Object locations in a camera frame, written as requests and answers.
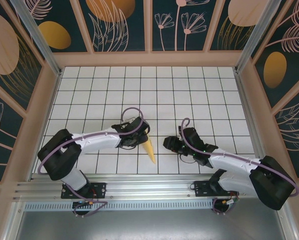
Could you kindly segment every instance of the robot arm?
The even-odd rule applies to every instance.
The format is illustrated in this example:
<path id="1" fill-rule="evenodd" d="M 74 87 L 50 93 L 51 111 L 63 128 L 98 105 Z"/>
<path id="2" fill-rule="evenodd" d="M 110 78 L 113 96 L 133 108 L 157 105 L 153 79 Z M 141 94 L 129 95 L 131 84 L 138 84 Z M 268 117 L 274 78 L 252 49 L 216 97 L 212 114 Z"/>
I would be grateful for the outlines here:
<path id="1" fill-rule="evenodd" d="M 65 148 L 55 152 L 45 163 L 44 167 L 53 181 L 61 180 L 69 185 L 73 190 L 84 196 L 89 191 L 90 183 L 85 175 L 76 169 L 75 163 L 80 154 L 87 154 L 101 149 L 109 148 L 134 148 L 148 140 L 147 134 L 150 132 L 150 126 L 143 121 L 141 127 L 132 134 L 119 135 L 107 133 L 128 133 L 136 129 L 141 123 L 141 118 L 131 118 L 124 123 L 112 125 L 106 130 L 100 131 L 99 135 L 84 138 L 88 134 L 70 134 L 67 129 L 58 131 L 51 140 L 38 152 L 38 158 L 43 159 L 51 153 L 57 146 L 68 140 L 82 137 Z"/>
<path id="2" fill-rule="evenodd" d="M 193 127 L 184 128 L 183 133 L 191 146 L 207 154 L 192 150 L 177 136 L 166 137 L 164 147 L 180 155 L 193 156 L 199 165 L 218 169 L 209 180 L 209 187 L 215 193 L 234 191 L 257 196 L 269 208 L 279 210 L 294 190 L 294 186 L 279 175 L 252 164 L 265 165 L 292 180 L 274 158 L 265 156 L 263 159 L 250 159 L 240 156 L 245 162 L 218 146 L 204 143 Z"/>

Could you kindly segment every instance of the black mounting plate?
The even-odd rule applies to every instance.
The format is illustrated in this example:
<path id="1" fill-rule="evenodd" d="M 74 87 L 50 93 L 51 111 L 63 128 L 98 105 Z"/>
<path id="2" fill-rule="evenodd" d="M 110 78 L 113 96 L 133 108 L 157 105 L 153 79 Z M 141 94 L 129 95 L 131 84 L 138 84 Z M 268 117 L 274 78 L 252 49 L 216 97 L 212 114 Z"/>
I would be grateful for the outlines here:
<path id="1" fill-rule="evenodd" d="M 104 199 L 106 193 L 106 183 L 105 182 L 91 182 L 90 183 L 90 191 L 85 194 L 83 197 L 86 199 Z M 75 196 L 69 188 L 63 184 L 61 190 L 61 199 L 79 199 L 79 197 Z"/>
<path id="2" fill-rule="evenodd" d="M 230 191 L 221 191 L 221 192 L 214 192 L 211 187 L 210 187 L 210 182 L 207 181 L 195 181 L 194 187 L 191 187 L 192 190 L 195 191 L 195 196 L 196 197 L 227 197 L 231 196 Z"/>

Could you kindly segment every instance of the yellow cone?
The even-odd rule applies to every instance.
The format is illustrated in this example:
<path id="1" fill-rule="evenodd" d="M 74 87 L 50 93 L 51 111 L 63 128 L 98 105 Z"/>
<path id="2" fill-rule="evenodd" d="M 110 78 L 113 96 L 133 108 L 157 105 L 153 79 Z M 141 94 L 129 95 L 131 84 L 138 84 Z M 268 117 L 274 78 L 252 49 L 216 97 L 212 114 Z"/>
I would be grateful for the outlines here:
<path id="1" fill-rule="evenodd" d="M 146 142 L 142 143 L 142 146 L 145 149 L 145 151 L 147 152 L 147 154 L 148 154 L 149 158 L 151 159 L 151 161 L 154 164 L 156 164 L 152 142 L 151 142 L 149 137 L 148 137 L 148 140 Z"/>

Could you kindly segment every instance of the white grid mat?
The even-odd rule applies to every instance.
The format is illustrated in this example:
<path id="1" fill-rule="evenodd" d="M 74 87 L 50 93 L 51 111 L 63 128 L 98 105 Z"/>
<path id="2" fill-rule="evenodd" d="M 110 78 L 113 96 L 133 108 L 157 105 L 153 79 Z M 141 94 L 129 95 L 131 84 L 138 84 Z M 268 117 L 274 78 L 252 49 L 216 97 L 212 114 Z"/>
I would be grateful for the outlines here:
<path id="1" fill-rule="evenodd" d="M 165 137 L 179 135 L 178 126 L 186 117 L 205 143 L 255 157 L 231 67 L 66 67 L 42 146 L 60 129 L 81 134 L 119 124 L 128 107 L 140 108 L 149 123 L 157 163 L 142 146 L 115 148 L 81 155 L 76 163 L 79 170 L 86 174 L 214 173 L 216 169 L 182 156 L 185 163 L 163 147 Z M 135 116 L 137 111 L 130 110 L 125 118 Z"/>

